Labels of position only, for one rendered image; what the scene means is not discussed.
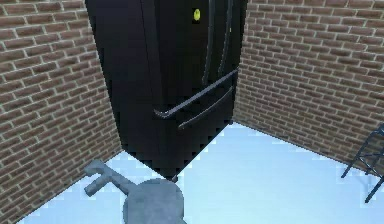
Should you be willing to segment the black fridge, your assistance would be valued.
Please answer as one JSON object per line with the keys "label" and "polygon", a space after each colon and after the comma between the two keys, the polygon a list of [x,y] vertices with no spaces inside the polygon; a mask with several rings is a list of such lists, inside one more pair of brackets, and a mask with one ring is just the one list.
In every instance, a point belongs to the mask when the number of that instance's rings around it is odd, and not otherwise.
{"label": "black fridge", "polygon": [[[233,110],[247,0],[233,0],[224,72],[218,75],[228,0],[216,0],[208,82],[202,84],[207,51],[209,0],[85,0],[121,147],[171,180],[228,125]],[[200,10],[200,20],[193,13]],[[173,116],[167,111],[238,68],[237,74]],[[232,95],[193,125],[198,115],[233,86]]]}

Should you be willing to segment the dark blue metal chair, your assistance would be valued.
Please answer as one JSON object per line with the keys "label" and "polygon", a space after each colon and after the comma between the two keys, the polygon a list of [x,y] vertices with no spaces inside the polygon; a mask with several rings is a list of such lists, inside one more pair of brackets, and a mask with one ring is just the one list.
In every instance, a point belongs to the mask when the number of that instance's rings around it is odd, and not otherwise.
{"label": "dark blue metal chair", "polygon": [[348,164],[347,168],[344,170],[343,174],[341,175],[342,178],[345,178],[352,166],[357,162],[360,161],[366,166],[365,174],[375,174],[377,175],[380,180],[377,182],[377,184],[374,186],[374,188],[370,191],[368,196],[365,199],[365,203],[369,203],[372,197],[376,194],[376,192],[379,190],[381,185],[384,183],[384,174],[379,174],[378,171],[375,169],[378,161],[381,158],[384,158],[384,146],[381,148],[381,150],[377,153],[367,153],[364,154],[363,151],[366,149],[366,147],[369,145],[370,140],[375,136],[381,136],[384,137],[384,123],[380,124],[375,130],[373,130],[364,143],[361,145],[357,153],[355,154],[353,160]]}

